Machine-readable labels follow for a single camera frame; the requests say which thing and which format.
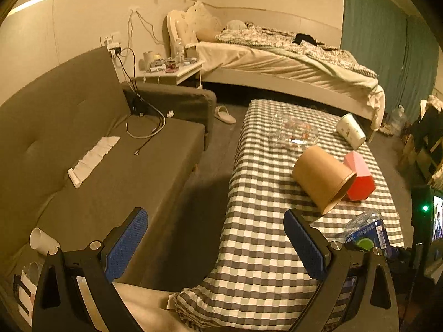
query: brown paper bucket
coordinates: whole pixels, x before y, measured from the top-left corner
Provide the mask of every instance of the brown paper bucket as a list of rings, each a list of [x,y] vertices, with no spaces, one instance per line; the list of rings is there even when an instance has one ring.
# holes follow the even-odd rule
[[[298,158],[292,178],[318,206],[328,213],[346,195],[357,174],[325,150],[312,146]]]

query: green curtain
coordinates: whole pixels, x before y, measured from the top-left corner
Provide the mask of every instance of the green curtain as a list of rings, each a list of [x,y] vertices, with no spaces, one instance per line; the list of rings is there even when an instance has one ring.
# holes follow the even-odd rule
[[[407,15],[390,0],[345,0],[341,48],[378,74],[390,112],[401,91]]]
[[[412,122],[418,117],[420,100],[432,94],[436,83],[439,47],[429,27],[418,17],[408,16],[407,32],[405,63],[396,104],[405,108]]]

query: dark floor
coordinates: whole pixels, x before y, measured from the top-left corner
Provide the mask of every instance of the dark floor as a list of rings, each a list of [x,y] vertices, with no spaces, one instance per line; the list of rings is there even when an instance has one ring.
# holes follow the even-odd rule
[[[176,202],[176,208],[180,209],[180,215],[183,217],[173,234],[169,256],[165,256],[164,265],[161,267],[161,280],[164,282],[157,286],[158,289],[180,291],[185,287],[196,286],[212,270],[216,262],[233,159],[241,125],[251,99],[268,98],[302,106],[315,104],[319,109],[325,109],[329,113],[344,114],[333,107],[276,92],[217,84],[205,85],[205,88],[216,92],[218,104],[226,105],[237,122],[234,125],[227,125],[215,120],[209,148],[203,154],[197,171],[192,173]],[[424,180],[415,166],[401,173],[396,169],[398,155],[403,148],[399,138],[376,133],[369,147],[385,176],[400,215],[405,245],[411,246],[413,228],[410,188],[413,185],[423,184]]]

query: metal screw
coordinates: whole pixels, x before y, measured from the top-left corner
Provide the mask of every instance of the metal screw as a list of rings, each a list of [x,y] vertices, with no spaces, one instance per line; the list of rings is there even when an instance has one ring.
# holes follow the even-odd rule
[[[334,250],[340,251],[343,248],[343,245],[339,241],[332,241],[331,242],[331,247]]]
[[[57,248],[57,247],[51,247],[51,248],[49,249],[48,253],[49,253],[51,256],[53,256],[53,255],[55,255],[55,254],[57,253],[57,251],[58,251],[58,248]]]
[[[373,252],[375,255],[377,255],[377,256],[381,256],[381,255],[383,254],[383,251],[382,251],[380,248],[378,248],[378,247],[374,247],[374,248],[372,249],[372,252]]]
[[[94,241],[89,244],[89,248],[92,250],[98,250],[100,248],[100,246],[101,246],[100,241]]]

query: white slipper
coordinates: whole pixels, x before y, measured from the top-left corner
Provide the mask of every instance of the white slipper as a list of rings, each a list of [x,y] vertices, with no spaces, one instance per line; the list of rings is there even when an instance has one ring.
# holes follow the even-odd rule
[[[220,121],[223,121],[228,125],[233,125],[236,123],[235,118],[229,114],[226,106],[217,106],[215,108],[215,118],[218,118]]]

